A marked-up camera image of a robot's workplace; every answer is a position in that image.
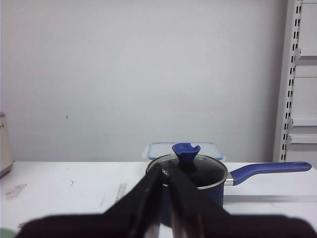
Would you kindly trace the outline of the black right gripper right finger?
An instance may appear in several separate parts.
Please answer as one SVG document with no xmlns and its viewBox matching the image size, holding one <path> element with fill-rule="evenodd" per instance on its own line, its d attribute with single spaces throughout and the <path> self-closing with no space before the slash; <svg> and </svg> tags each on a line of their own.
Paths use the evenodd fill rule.
<svg viewBox="0 0 317 238">
<path fill-rule="evenodd" d="M 231 215 L 168 164 L 170 217 L 176 238 L 315 238 L 305 220 L 282 215 Z"/>
</svg>

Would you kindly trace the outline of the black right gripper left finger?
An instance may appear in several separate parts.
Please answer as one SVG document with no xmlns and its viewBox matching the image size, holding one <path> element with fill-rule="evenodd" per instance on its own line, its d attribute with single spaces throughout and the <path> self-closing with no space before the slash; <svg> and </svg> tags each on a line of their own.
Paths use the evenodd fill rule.
<svg viewBox="0 0 317 238">
<path fill-rule="evenodd" d="M 56 215 L 27 222 L 19 238 L 157 238 L 162 169 L 154 165 L 136 186 L 102 214 Z"/>
</svg>

